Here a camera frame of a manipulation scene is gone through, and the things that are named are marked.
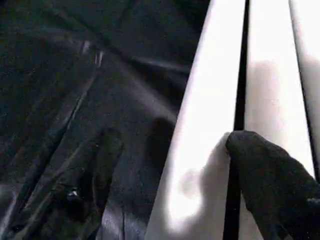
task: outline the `white panel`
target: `white panel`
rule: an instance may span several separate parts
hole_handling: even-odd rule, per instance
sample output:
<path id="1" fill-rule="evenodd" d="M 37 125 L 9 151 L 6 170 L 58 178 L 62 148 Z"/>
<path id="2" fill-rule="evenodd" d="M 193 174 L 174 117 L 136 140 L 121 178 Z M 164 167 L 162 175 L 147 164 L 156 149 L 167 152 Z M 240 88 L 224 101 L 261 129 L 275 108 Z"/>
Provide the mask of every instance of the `white panel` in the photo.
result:
<path id="1" fill-rule="evenodd" d="M 320 161 L 320 1 L 291 0 L 290 6 L 314 150 Z"/>
<path id="2" fill-rule="evenodd" d="M 213 0 L 173 134 L 147 240 L 221 240 L 245 0 Z"/>
<path id="3" fill-rule="evenodd" d="M 251 0 L 245 129 L 285 148 L 314 176 L 289 3 Z M 240 240 L 262 240 L 241 203 Z"/>

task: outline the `black glove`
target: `black glove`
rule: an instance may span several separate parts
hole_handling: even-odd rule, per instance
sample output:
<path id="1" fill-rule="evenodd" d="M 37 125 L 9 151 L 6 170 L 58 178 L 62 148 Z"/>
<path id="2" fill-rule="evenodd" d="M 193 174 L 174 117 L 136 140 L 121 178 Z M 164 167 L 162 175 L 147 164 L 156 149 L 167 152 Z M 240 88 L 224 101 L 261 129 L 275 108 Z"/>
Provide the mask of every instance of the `black glove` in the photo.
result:
<path id="1" fill-rule="evenodd" d="M 239 174 L 246 208 L 265 240 L 320 240 L 320 185 L 281 147 L 251 131 L 234 131 L 226 149 Z"/>

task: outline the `white slat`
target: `white slat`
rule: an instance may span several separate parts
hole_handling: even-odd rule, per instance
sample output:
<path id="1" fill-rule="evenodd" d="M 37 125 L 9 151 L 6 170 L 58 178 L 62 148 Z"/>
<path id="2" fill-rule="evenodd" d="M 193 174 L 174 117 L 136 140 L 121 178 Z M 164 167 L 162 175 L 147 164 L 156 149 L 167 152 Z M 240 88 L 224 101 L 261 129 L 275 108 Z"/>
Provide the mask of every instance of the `white slat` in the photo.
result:
<path id="1" fill-rule="evenodd" d="M 314 176 L 287 0 L 250 1 L 247 57 L 245 129 L 285 148 Z M 239 239 L 263 239 L 243 200 Z"/>
<path id="2" fill-rule="evenodd" d="M 290 6 L 309 127 L 320 161 L 320 1 L 291 0 Z"/>
<path id="3" fill-rule="evenodd" d="M 245 0 L 213 0 L 178 116 L 147 240 L 221 240 Z"/>

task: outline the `dark gap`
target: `dark gap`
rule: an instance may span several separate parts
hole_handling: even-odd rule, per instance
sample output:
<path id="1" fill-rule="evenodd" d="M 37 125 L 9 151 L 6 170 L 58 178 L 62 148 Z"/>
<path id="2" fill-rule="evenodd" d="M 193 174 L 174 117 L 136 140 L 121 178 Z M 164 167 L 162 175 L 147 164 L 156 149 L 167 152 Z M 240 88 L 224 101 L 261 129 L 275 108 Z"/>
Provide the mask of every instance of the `dark gap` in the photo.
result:
<path id="1" fill-rule="evenodd" d="M 317 161 L 317 156 L 316 156 L 316 151 L 315 151 L 315 144 L 314 144 L 314 139 L 312 136 L 312 130 L 311 130 L 311 123 L 310 123 L 310 118 L 308 114 L 308 106 L 307 106 L 307 100 L 306 100 L 306 95 L 305 95 L 305 88 L 304 88 L 304 81 L 303 81 L 303 76 L 301 75 L 301 63 L 299 61 L 299 55 L 298 55 L 298 50 L 297 50 L 297 35 L 294 29 L 294 19 L 293 19 L 293 9 L 291 2 L 289 1 L 289 9 L 290 9 L 290 17 L 291 17 L 291 24 L 292 24 L 292 31 L 293 31 L 293 36 L 294 36 L 294 46 L 295 46 L 295 54 L 296 54 L 296 59 L 298 62 L 298 68 L 299 68 L 299 76 L 300 76 L 300 82 L 301 82 L 301 88 L 302 88 L 302 95 L 303 95 L 303 105 L 304 105 L 304 111 L 305 111 L 305 116 L 306 116 L 306 122 L 308 125 L 308 133 L 309 133 L 309 138 L 310 138 L 310 147 L 311 147 L 311 154 L 312 154 L 312 161 L 313 161 L 313 166 L 314 166 L 314 176 L 317 182 L 320 182 L 320 173 L 319 173 L 319 163 Z"/>
<path id="2" fill-rule="evenodd" d="M 249 3 L 250 0 L 245 2 L 244 10 L 234 130 L 243 130 L 245 126 Z M 233 161 L 230 161 L 223 240 L 239 238 L 240 196 L 239 174 L 234 167 Z"/>

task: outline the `black shiny fabric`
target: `black shiny fabric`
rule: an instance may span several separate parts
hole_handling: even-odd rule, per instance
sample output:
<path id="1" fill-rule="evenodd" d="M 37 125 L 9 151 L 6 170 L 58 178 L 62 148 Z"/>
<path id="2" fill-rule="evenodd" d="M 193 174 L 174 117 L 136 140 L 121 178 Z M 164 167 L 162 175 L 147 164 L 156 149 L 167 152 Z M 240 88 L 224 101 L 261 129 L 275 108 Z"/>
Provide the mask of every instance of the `black shiny fabric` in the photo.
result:
<path id="1" fill-rule="evenodd" d="M 1 1 L 1 239 L 144 237 L 208 4 Z"/>

